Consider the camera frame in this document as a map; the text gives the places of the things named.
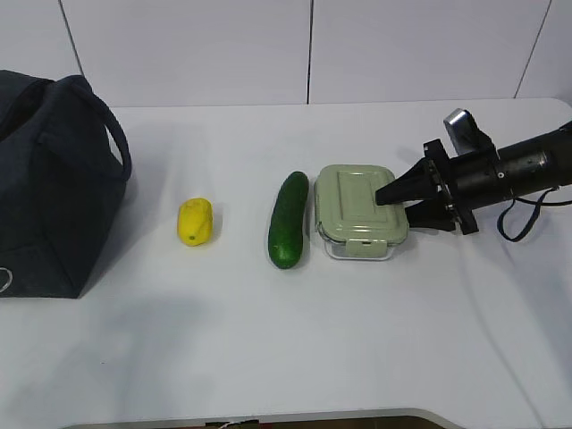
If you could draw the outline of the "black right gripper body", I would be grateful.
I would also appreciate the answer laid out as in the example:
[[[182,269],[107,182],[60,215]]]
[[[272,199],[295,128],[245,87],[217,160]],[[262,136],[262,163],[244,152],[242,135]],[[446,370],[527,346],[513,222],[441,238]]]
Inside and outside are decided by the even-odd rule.
[[[452,159],[441,141],[435,139],[424,143],[424,155],[431,165],[432,179],[440,189],[437,192],[438,212],[443,220],[447,220],[448,231],[454,231],[459,226],[464,235],[478,232],[473,211],[460,196]]]

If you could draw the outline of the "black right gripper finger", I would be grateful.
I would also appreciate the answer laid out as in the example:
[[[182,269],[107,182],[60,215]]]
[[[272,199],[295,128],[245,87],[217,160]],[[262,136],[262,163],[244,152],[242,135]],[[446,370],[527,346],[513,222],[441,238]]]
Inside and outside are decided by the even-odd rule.
[[[436,173],[434,162],[422,158],[398,179],[379,188],[375,192],[375,203],[378,206],[395,205],[408,201],[438,204],[440,194],[438,190],[439,181],[434,179]]]
[[[447,199],[423,200],[405,208],[411,228],[455,231],[458,218],[454,205]]]

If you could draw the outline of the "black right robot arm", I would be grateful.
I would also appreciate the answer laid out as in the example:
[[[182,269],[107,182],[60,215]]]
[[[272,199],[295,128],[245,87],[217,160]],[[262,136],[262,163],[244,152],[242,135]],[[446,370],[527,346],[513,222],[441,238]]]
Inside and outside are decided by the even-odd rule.
[[[478,231],[474,211],[571,183],[571,123],[516,144],[496,148],[473,126],[477,147],[450,157],[442,142],[424,143],[424,156],[406,173],[375,192],[378,206],[412,201],[412,228]]]

